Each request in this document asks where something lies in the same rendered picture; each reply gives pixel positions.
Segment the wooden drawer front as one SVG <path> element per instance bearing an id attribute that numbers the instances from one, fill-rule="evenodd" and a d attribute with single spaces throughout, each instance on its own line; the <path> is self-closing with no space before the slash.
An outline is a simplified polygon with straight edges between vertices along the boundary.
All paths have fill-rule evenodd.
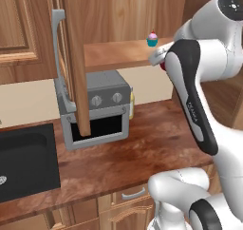
<path id="1" fill-rule="evenodd" d="M 143 187 L 145 187 L 146 192 L 144 193 L 144 195 L 137 198 L 137 199 L 140 199 L 141 197 L 146 196 L 148 194 L 148 186 L 146 183 L 138 185 L 138 186 L 130 187 L 127 189 L 123 189 L 122 191 L 113 193 L 112 197 L 111 197 L 111 205 L 118 205 L 120 203 L 127 202 L 122 199 L 122 193 L 124 193 L 126 195 L 134 194 L 134 193 L 140 192 Z"/>

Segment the closed wooden cabinet door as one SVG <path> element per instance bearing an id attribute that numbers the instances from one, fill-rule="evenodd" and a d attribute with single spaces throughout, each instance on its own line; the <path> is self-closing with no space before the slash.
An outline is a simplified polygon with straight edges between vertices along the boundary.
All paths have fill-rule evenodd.
<path id="1" fill-rule="evenodd" d="M 57 77 L 51 0 L 0 0 L 0 85 Z"/>

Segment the teal cupcake with pink icing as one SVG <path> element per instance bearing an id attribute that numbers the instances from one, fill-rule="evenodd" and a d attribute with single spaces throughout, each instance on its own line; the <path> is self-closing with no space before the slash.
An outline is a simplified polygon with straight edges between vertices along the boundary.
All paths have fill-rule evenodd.
<path id="1" fill-rule="evenodd" d="M 154 31 L 152 31 L 148 37 L 146 38 L 146 41 L 147 41 L 147 45 L 149 47 L 155 47 L 158 43 L 158 36 L 155 34 Z"/>

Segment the wooden base cabinet door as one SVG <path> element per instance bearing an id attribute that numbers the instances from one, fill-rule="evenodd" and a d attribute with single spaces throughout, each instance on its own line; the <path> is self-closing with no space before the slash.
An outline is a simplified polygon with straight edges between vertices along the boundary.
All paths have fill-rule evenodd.
<path id="1" fill-rule="evenodd" d="M 145 196 L 100 213 L 100 230 L 146 230 L 153 217 L 154 201 Z"/>
<path id="2" fill-rule="evenodd" d="M 49 230 L 100 230 L 97 199 L 47 211 L 44 217 Z"/>

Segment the open wooden wall cabinet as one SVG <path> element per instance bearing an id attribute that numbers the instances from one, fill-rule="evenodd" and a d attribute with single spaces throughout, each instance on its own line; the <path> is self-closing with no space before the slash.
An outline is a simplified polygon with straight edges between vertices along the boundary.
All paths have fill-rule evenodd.
<path id="1" fill-rule="evenodd" d="M 152 51 L 154 32 L 161 45 L 209 0 L 80 0 L 84 58 L 88 71 L 139 67 Z"/>

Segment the grey toaster oven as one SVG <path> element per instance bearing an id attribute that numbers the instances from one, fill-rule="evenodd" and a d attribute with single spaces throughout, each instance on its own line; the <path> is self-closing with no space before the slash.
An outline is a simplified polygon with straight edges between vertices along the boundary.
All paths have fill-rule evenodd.
<path id="1" fill-rule="evenodd" d="M 89 111 L 118 105 L 129 105 L 130 110 L 131 88 L 117 70 L 89 72 L 86 74 L 86 83 Z M 119 103 L 115 103 L 112 99 L 113 95 L 117 92 L 122 95 L 122 99 Z M 60 116 L 69 114 L 65 109 L 62 96 L 58 94 L 57 91 L 56 95 Z M 99 106 L 91 104 L 91 100 L 95 96 L 100 96 L 102 98 L 102 103 Z"/>

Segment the yellow bottle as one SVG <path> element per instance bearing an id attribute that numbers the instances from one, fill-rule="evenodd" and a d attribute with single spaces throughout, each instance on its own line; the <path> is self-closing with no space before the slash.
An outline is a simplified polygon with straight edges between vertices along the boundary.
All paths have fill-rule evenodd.
<path id="1" fill-rule="evenodd" d="M 130 110 L 129 110 L 129 120 L 133 119 L 134 117 L 134 105 L 135 105 L 135 96 L 133 92 L 133 87 L 131 88 L 130 92 Z"/>

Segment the black sink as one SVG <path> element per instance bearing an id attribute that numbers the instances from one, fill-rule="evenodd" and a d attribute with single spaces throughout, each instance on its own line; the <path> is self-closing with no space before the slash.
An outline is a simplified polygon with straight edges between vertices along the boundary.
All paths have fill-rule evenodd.
<path id="1" fill-rule="evenodd" d="M 53 124 L 0 132 L 0 202 L 60 186 Z"/>

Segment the toaster oven glass door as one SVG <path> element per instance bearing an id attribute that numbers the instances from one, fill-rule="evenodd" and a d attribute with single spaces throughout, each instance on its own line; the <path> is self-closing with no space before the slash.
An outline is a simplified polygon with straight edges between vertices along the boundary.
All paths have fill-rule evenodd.
<path id="1" fill-rule="evenodd" d="M 129 105 L 89 111 L 90 136 L 82 136 L 73 113 L 61 116 L 65 148 L 80 149 L 126 139 L 129 134 Z"/>

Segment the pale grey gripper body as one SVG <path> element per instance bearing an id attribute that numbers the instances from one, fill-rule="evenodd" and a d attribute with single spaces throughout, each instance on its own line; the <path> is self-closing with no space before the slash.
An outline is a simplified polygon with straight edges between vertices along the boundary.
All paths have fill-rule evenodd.
<path id="1" fill-rule="evenodd" d="M 173 42 L 164 44 L 158 48 L 156 48 L 149 56 L 148 61 L 152 66 L 156 66 L 159 64 L 162 64 L 164 62 L 166 53 L 170 49 L 170 47 L 173 45 Z"/>

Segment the open wooden cabinet door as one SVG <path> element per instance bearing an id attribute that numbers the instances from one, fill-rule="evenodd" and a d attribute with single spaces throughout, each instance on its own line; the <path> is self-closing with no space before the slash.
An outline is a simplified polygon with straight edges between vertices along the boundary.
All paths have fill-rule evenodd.
<path id="1" fill-rule="evenodd" d="M 81 4 L 80 0 L 64 0 L 64 6 L 71 61 L 71 83 L 76 104 L 75 116 L 80 134 L 85 137 L 91 134 L 91 130 L 84 64 L 83 25 L 80 13 Z"/>

